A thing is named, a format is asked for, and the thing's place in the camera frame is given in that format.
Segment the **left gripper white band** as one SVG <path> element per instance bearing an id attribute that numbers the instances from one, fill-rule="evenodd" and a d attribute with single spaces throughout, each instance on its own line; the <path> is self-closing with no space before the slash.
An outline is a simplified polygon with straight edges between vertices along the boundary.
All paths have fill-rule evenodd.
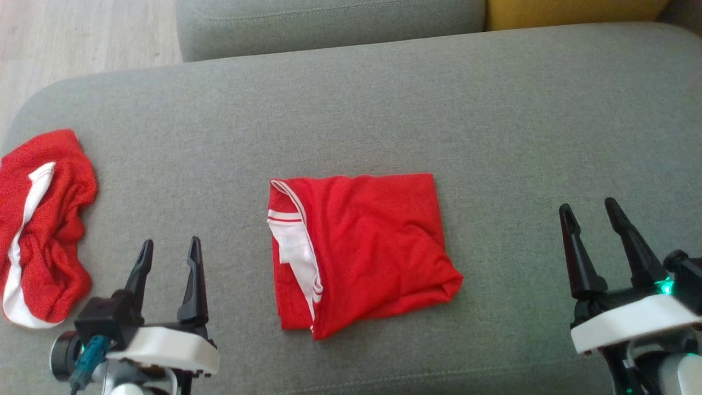
<path id="1" fill-rule="evenodd" d="M 142 308 L 151 272 L 155 243 L 145 240 L 124 289 L 131 308 Z M 220 372 L 220 352 L 207 332 L 208 300 L 200 238 L 191 238 L 186 257 L 190 270 L 177 322 L 143 326 L 120 352 L 107 354 L 108 362 L 129 363 L 155 374 L 170 370 L 177 380 L 212 377 Z"/>

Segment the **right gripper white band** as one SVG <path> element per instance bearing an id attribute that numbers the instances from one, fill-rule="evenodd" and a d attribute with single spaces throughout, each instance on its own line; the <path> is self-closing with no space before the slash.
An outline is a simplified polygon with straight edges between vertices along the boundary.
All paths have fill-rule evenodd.
<path id="1" fill-rule="evenodd" d="M 639 289 L 669 279 L 664 265 L 617 200 L 608 197 L 604 205 L 612 229 L 621 238 L 632 286 Z M 581 239 L 581 227 L 569 204 L 560 206 L 559 219 L 572 298 L 586 300 L 604 294 L 608 290 L 607 282 L 592 264 Z M 600 313 L 576 325 L 570 330 L 570 335 L 575 350 L 586 353 L 694 324 L 702 324 L 702 307 L 684 303 L 682 297 L 673 292 L 672 283 L 663 283 L 654 287 L 652 296 Z"/>

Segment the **red shorts with white stripe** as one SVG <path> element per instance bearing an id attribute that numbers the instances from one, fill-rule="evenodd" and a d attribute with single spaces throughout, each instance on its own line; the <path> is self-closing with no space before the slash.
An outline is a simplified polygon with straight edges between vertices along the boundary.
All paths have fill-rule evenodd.
<path id="1" fill-rule="evenodd" d="M 70 130 L 33 137 L 0 160 L 0 315 L 30 329 L 65 320 L 91 289 L 77 247 L 98 192 Z"/>

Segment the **red Bulls basketball jersey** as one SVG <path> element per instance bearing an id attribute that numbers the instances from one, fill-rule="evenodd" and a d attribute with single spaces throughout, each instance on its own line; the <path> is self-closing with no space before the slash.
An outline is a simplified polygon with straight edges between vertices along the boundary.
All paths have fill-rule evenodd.
<path id="1" fill-rule="evenodd" d="M 273 178 L 267 225 L 280 326 L 316 341 L 451 302 L 463 284 L 431 173 Z"/>

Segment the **yellow cushion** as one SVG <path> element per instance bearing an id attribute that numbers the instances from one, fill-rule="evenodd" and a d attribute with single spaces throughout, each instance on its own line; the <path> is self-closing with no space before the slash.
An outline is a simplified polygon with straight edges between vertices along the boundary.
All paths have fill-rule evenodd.
<path id="1" fill-rule="evenodd" d="M 654 21 L 670 0 L 486 0 L 485 30 Z"/>

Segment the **grey sofa seat cushion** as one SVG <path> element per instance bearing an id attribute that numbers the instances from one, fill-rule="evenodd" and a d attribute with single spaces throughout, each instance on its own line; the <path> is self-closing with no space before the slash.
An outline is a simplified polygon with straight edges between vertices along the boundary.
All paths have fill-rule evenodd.
<path id="1" fill-rule="evenodd" d="M 468 33 L 71 78 L 33 95 L 0 155 L 72 128 L 99 192 L 78 255 L 93 293 L 155 241 L 149 322 L 173 321 L 193 235 L 221 371 L 193 395 L 612 395 L 577 355 L 558 208 L 629 286 L 604 199 L 659 258 L 702 257 L 702 38 L 622 23 Z M 279 327 L 268 180 L 434 173 L 450 303 L 323 342 Z"/>

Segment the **grey sofa back cushion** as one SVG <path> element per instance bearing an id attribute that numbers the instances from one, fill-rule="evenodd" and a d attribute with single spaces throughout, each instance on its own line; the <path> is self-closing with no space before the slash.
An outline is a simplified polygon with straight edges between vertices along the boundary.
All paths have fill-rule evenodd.
<path id="1" fill-rule="evenodd" d="M 176 0 L 185 62 L 484 30 L 486 0 Z"/>

